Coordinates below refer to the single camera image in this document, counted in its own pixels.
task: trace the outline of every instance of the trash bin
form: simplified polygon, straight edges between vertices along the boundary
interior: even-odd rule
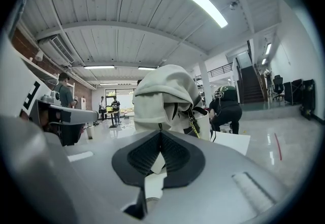
[[[93,139],[95,136],[94,126],[87,127],[88,139]]]

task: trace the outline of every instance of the brick wall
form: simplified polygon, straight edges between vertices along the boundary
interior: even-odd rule
[[[26,58],[33,58],[33,62],[41,67],[43,70],[51,73],[51,74],[60,74],[62,71],[53,65],[46,57],[43,57],[42,61],[37,62],[35,60],[35,55],[38,50],[25,38],[25,36],[20,32],[19,29],[16,29],[14,37],[12,39],[12,44],[17,51],[19,51]],[[75,84],[75,96],[79,98],[86,99],[86,109],[91,110],[91,89],[85,87],[74,79],[70,79],[70,84]],[[53,89],[53,85],[48,84],[50,89]]]

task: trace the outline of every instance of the person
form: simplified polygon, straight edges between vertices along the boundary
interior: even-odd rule
[[[104,121],[104,113],[106,112],[106,105],[104,101],[104,96],[102,96],[102,99],[100,101],[100,111],[102,114],[102,121]]]
[[[271,79],[271,71],[266,69],[264,71],[264,77],[266,78],[267,82],[267,91],[268,91],[268,96],[271,97],[272,95],[272,79]]]
[[[209,116],[212,129],[220,132],[220,126],[231,122],[233,134],[239,132],[239,120],[242,109],[236,101],[236,88],[233,86],[220,87],[215,99],[209,105]]]
[[[67,87],[67,83],[70,80],[69,76],[63,72],[59,75],[59,83],[54,87],[54,91],[59,92],[61,106],[72,108],[76,105],[73,100],[72,93]]]
[[[114,120],[116,124],[121,124],[120,122],[120,102],[116,100],[116,97],[114,97],[114,101],[112,102],[112,108],[114,111],[117,111],[117,113],[114,114]]]

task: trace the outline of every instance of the staircase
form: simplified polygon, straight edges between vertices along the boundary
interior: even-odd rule
[[[244,104],[264,102],[261,85],[256,76],[253,66],[241,69],[243,79]]]

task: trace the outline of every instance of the hooded figure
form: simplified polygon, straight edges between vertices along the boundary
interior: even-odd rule
[[[208,113],[199,90],[180,66],[166,65],[147,74],[134,92],[133,103],[137,132],[162,129],[210,139]],[[164,164],[159,154],[151,169],[159,173]]]

